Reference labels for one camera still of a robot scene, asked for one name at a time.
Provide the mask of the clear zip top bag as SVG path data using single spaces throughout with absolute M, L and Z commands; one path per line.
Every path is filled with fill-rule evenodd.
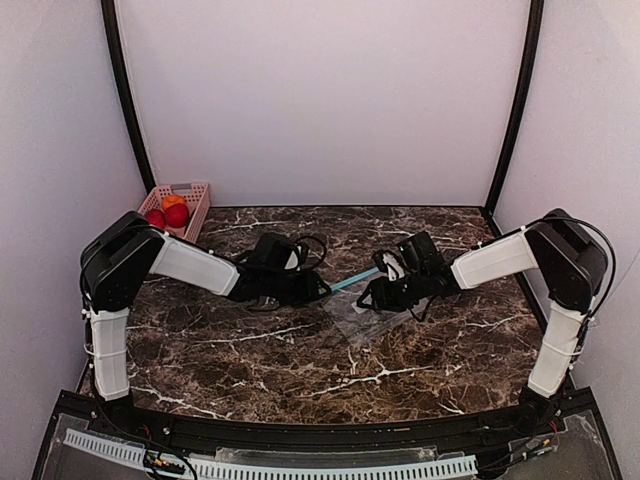
M 320 305 L 349 344 L 359 349 L 413 317 L 409 311 L 390 312 L 360 308 L 358 298 L 368 284 L 382 273 L 370 269 L 332 286 L 332 293 Z

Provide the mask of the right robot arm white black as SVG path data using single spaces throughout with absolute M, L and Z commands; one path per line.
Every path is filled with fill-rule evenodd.
M 373 256 L 379 277 L 356 305 L 363 310 L 412 313 L 485 283 L 539 271 L 550 301 L 542 345 L 526 392 L 550 399 L 580 355 L 592 318 L 610 294 L 617 257 L 609 238 L 592 224 L 554 209 L 541 218 L 447 260 L 425 231 Z

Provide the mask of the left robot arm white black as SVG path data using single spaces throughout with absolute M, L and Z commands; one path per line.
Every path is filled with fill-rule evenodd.
M 318 272 L 322 262 L 307 262 L 314 240 L 268 232 L 252 249 L 226 257 L 151 225 L 138 212 L 124 214 L 80 257 L 85 348 L 96 394 L 111 402 L 130 393 L 126 329 L 148 277 L 173 279 L 237 303 L 304 306 L 332 292 Z

